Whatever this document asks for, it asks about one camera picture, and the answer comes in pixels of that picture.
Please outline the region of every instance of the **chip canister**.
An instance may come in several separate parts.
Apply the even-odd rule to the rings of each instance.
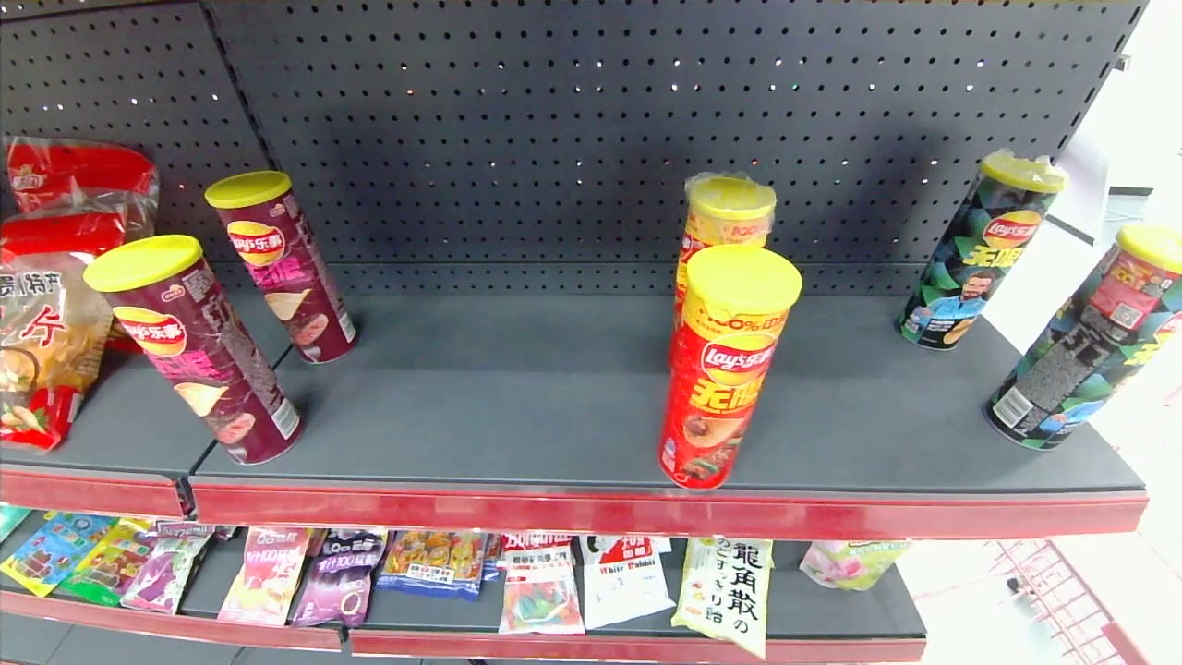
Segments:
[[[300,357],[330,363],[349,353],[357,330],[292,195],[291,177],[278,170],[234,175],[210,184],[206,201]]]

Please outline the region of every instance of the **purple chip can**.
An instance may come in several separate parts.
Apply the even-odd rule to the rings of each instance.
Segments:
[[[291,177],[243,172],[210,184],[206,201],[217,209],[234,250],[300,357],[330,363],[349,353],[357,330],[292,195]]]
[[[299,412],[189,235],[156,235],[98,256],[83,273],[128,337],[239,464],[287,451]]]

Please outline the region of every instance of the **store shelf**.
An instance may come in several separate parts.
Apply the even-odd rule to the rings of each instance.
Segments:
[[[361,345],[280,383],[309,429],[260,467],[191,477],[215,523],[400,524],[864,540],[1131,530],[1144,483],[1091,429],[1051,454],[981,404],[1018,353],[979,321],[953,353],[903,341],[895,298],[794,308],[726,489],[656,463],[661,295],[355,295]]]
[[[288,347],[287,335],[266,302],[246,292],[232,299],[262,353],[278,363]],[[46,455],[0,450],[0,501],[180,517],[186,507],[177,481],[206,456],[212,442],[209,430],[145,358],[108,354],[61,446]]]
[[[0,561],[8,559],[41,523],[40,514],[28,516],[0,547]],[[339,651],[340,633],[333,628],[243,626],[216,620],[226,592],[242,566],[242,543],[243,539],[238,537],[209,548],[189,582],[180,612],[175,615],[91,605],[61,592],[53,592],[48,598],[37,598],[7,575],[0,575],[0,608],[8,614],[163,638],[236,646]]]
[[[662,558],[671,598],[681,588],[684,541]],[[797,567],[807,543],[778,542],[767,607],[771,663],[904,663],[923,653],[923,621],[897,571],[871,591],[823,588]],[[582,575],[579,575],[582,588]],[[673,609],[606,626],[587,635],[499,635],[504,585],[486,582],[478,602],[378,593],[362,630],[350,631],[358,656],[574,659],[654,663],[751,663],[733,644],[669,625]]]

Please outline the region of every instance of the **barcode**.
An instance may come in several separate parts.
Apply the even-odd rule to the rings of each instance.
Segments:
[[[1132,330],[1137,326],[1141,320],[1142,312],[1138,308],[1130,307],[1124,302],[1117,302],[1116,308],[1112,309],[1112,320],[1124,327]]]
[[[998,404],[993,406],[993,415],[998,417],[998,420],[1005,423],[1006,428],[1013,428],[1014,425],[1018,425],[1018,423],[1027,413],[1030,413],[1032,409],[1034,409],[1034,405],[1026,399],[1026,396],[1024,396],[1018,389],[1011,389],[1005,396],[1001,396]]]
[[[299,428],[299,413],[296,413],[296,408],[292,406],[291,400],[284,399],[284,404],[279,405],[275,413],[271,417],[274,422],[275,429],[282,435],[285,439],[292,436],[292,432]]]

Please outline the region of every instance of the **blue snack bag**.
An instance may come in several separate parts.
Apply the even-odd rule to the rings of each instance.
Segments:
[[[398,532],[382,565],[377,588],[434,598],[480,598],[483,534]]]

